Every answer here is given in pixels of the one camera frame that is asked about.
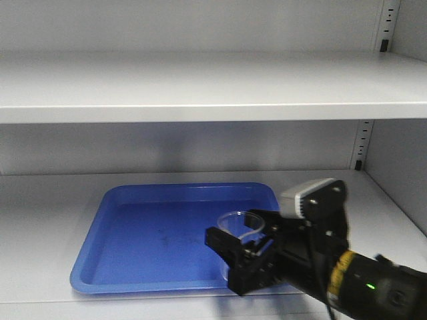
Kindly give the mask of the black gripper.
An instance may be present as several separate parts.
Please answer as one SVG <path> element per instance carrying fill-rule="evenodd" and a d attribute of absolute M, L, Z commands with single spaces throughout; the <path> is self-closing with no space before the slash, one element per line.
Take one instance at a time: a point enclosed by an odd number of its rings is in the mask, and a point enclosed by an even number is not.
<path fill-rule="evenodd" d="M 259 256 L 244 256 L 244 245 L 233 235 L 210 227 L 205 244 L 227 265 L 228 288 L 242 296 L 266 287 L 289 283 L 312 297 L 325 297 L 333 266 L 347 249 L 347 222 L 308 224 L 284 218 L 278 211 L 252 209 L 245 213 L 250 240 L 267 237 Z"/>

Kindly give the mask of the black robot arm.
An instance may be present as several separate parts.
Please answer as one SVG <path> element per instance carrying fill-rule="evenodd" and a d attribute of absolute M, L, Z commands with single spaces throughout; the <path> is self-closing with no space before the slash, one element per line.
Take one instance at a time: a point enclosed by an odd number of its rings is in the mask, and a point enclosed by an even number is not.
<path fill-rule="evenodd" d="M 323 221 L 285 219 L 276 211 L 244 216 L 242 242 L 210 227 L 205 244 L 228 266 L 227 286 L 238 295 L 287 283 L 353 319 L 425 319 L 426 274 L 374 259 L 348 247 L 346 216 Z"/>

